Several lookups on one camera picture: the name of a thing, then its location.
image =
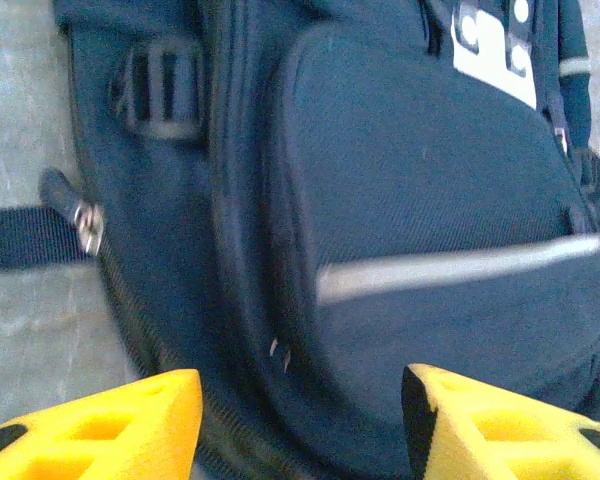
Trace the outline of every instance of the reflective strip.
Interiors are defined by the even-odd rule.
[[[591,60],[589,57],[574,57],[560,62],[560,76],[578,75],[581,73],[591,73]]]
[[[403,255],[327,265],[318,272],[317,302],[328,305],[396,290],[484,280],[598,253],[600,236],[589,234],[498,249]]]

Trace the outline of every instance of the plastic buckle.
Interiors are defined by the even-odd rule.
[[[203,63],[196,39],[165,37],[133,45],[109,84],[114,116],[137,135],[200,140],[205,110]]]

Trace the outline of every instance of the navy blue backpack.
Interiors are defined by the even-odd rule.
[[[58,245],[0,268],[97,254],[141,373],[200,370],[210,478],[412,478],[414,362],[600,420],[576,0],[55,12],[86,191],[42,194],[80,242],[29,212]]]

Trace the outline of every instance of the webbing strap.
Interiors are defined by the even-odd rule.
[[[91,260],[75,228],[46,207],[0,209],[0,270]]]

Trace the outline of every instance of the concrete floor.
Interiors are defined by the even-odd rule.
[[[600,152],[600,0],[582,8]],[[0,207],[37,204],[47,165],[76,180],[66,44],[50,0],[0,0]],[[0,274],[0,423],[135,378],[94,266]]]

